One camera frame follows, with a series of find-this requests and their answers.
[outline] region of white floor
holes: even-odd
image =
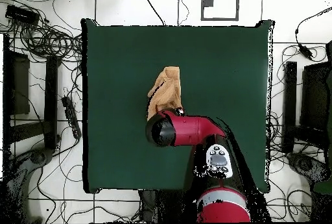
[[[5,10],[7,2],[20,6],[20,3],[30,5],[34,8],[42,10],[46,18],[50,21],[50,25],[59,25],[71,31],[74,36],[80,34],[80,20],[82,18],[96,19],[100,25],[161,25],[161,21],[151,9],[147,0],[53,0],[45,2],[32,2],[42,0],[0,0],[0,23],[7,24],[5,18]],[[222,6],[222,0],[216,0]],[[178,0],[150,0],[162,20],[166,25],[177,25],[178,21]],[[201,21],[200,20],[200,0],[180,0],[179,6],[179,22],[181,25],[241,25],[241,26],[254,26],[261,19],[272,19],[276,22],[273,33],[273,65],[274,65],[274,80],[276,83],[276,73],[282,62],[283,50],[295,44],[294,31],[299,22],[317,12],[331,6],[332,0],[240,0],[239,21]],[[310,19],[302,24],[300,27],[298,39],[300,42],[309,43],[309,47],[316,47],[317,45],[324,45],[332,40],[332,29],[330,23],[332,21],[332,12],[328,12],[322,16]],[[16,40],[16,47],[20,47],[20,40]],[[287,49],[286,55],[290,55],[294,49]],[[317,59],[324,57],[324,50],[318,49]],[[298,62],[298,67],[302,68],[304,65],[312,64],[313,62],[305,59],[302,55],[295,55],[291,60]],[[74,68],[77,65],[75,62],[68,63],[69,68]],[[45,77],[45,64],[33,63],[30,65],[30,85],[40,84],[45,88],[45,82],[38,79]],[[65,67],[59,68],[58,77],[58,91],[60,95],[66,93],[66,88],[72,87],[71,72]],[[301,81],[301,71],[298,72],[299,82]],[[279,77],[282,78],[283,71],[279,72]],[[272,95],[280,92],[283,87],[282,83],[272,88]],[[39,86],[30,87],[30,100],[36,107],[37,113],[43,119],[43,91]],[[76,103],[76,110],[79,112],[77,117],[82,119],[82,103],[79,94],[73,95],[74,102]],[[272,111],[278,116],[282,113],[282,98],[283,94],[279,94],[272,99]],[[34,111],[31,110],[28,116],[16,116],[20,119],[36,119]],[[67,122],[64,116],[62,104],[58,104],[58,119],[63,120],[58,122],[58,130],[61,132],[67,127]],[[26,121],[16,121],[16,124],[26,123]],[[66,129],[62,135],[61,149],[71,147],[75,142],[73,135],[69,129]],[[42,136],[37,136],[29,140],[24,140],[17,144],[12,144],[12,152],[20,154],[31,146],[40,141]],[[82,188],[82,182],[72,182],[67,180],[60,171],[59,159],[62,161],[62,169],[67,175],[69,170],[75,165],[68,178],[72,180],[81,180],[82,178],[82,141],[73,148],[70,153],[68,152],[60,155],[59,158],[45,166],[41,190],[56,200],[56,210],[51,216],[49,223],[53,222],[60,215],[60,207],[66,200],[65,218],[69,220],[68,223],[103,223],[117,219],[105,212],[101,208],[93,207],[101,206],[107,211],[119,214],[121,216],[132,216],[135,214],[139,207],[139,196],[136,191],[132,190],[102,190],[95,195],[95,202],[93,195],[86,194]],[[282,161],[274,160],[270,165],[269,178],[271,180],[271,191],[266,194],[266,199],[269,202],[269,210],[274,221],[292,221],[288,210],[285,208],[284,194],[288,194],[292,190],[303,189],[308,190],[308,183],[299,175],[295,174],[288,165],[283,164]],[[30,182],[30,209],[34,216],[43,216],[44,222],[53,210],[54,204],[44,198],[36,187],[36,182],[40,176],[40,170],[37,170],[33,175]],[[304,193],[297,192],[291,195],[290,201],[294,205],[311,204],[311,200]],[[75,212],[84,212],[83,214],[75,214]],[[307,221],[308,217],[298,212],[293,215],[296,221]],[[63,223],[63,219],[58,218],[55,223]]]

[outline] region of black border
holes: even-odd
[[[236,13],[234,18],[205,18],[204,17],[204,0],[201,0],[200,20],[201,21],[239,21],[240,0],[236,0]]]

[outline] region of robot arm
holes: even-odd
[[[238,145],[234,142],[239,153],[235,155],[226,133],[212,119],[163,110],[149,119],[146,136],[159,147],[196,147],[187,203],[196,202],[197,222],[270,221],[265,198],[255,187]]]

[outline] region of black monitor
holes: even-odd
[[[305,66],[302,73],[302,105],[300,125],[325,131],[329,115],[329,87],[326,83],[331,63]]]

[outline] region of black frame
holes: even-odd
[[[61,60],[57,56],[50,56],[46,61],[44,120],[11,127],[12,79],[10,76],[12,72],[10,68],[12,67],[12,53],[9,49],[7,35],[4,35],[3,52],[3,149],[10,152],[10,144],[44,134],[45,148],[55,150],[58,143],[58,67]]]
[[[236,13],[234,18],[205,18],[204,9],[205,7],[211,7],[211,6],[213,6],[213,0],[201,0],[201,11],[200,11],[201,21],[238,21],[239,20],[240,0],[236,0]]]

